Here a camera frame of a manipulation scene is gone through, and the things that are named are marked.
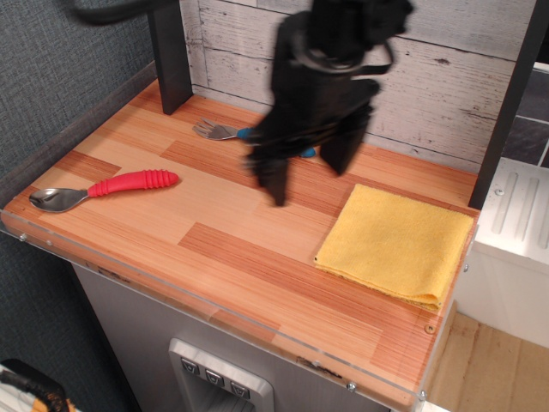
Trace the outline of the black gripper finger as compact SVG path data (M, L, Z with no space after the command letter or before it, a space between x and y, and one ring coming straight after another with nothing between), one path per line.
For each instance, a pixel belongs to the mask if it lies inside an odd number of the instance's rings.
M344 174L363 142L369 113L354 113L336 127L334 136L321 145L320 157L338 175Z
M258 184L271 196L274 205L282 207L287 200L288 159L255 161Z

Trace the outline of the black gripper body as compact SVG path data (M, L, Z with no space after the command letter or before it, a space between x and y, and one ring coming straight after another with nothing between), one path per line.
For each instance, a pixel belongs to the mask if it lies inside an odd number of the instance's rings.
M380 65L342 65L329 67L301 62L296 57L274 59L271 90L274 104L268 114L254 127L250 145L277 141L300 140L316 147L329 141L337 125L354 113L369 113L371 99L380 85L372 79L380 75ZM255 171L254 148L248 165Z

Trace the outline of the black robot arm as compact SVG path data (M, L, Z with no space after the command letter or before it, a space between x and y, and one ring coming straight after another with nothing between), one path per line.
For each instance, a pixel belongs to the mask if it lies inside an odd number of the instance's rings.
M365 55L405 33L409 1L315 1L278 27L271 76L273 106L248 136L248 166L274 204L286 202L288 163L309 148L342 175L362 143L379 93L375 76L391 65Z

